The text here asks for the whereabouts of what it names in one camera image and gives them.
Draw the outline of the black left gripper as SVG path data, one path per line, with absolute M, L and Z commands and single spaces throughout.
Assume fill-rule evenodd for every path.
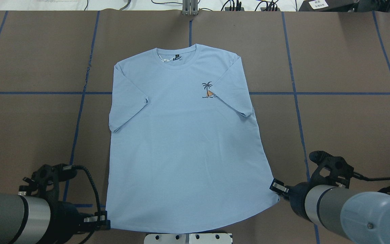
M 71 238 L 73 235 L 110 230 L 111 220 L 107 211 L 85 214 L 78 212 L 74 204 L 57 201 L 55 232 L 57 238 Z

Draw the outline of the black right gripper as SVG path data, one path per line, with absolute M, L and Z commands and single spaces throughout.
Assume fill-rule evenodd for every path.
M 284 185 L 278 179 L 273 179 L 269 189 L 279 196 L 286 196 L 285 198 L 288 199 L 293 212 L 297 216 L 312 222 L 305 210 L 305 198 L 310 190 L 309 182 L 301 182 L 295 186 L 290 186 Z

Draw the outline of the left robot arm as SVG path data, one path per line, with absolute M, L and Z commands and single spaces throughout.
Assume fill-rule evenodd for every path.
M 65 244 L 85 234 L 110 230 L 106 211 L 78 212 L 74 204 L 53 197 L 0 193 L 0 244 Z

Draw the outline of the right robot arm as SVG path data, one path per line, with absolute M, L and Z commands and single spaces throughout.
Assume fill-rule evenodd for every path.
M 309 182 L 286 186 L 277 179 L 270 189 L 296 215 L 356 244 L 390 244 L 389 194 Z

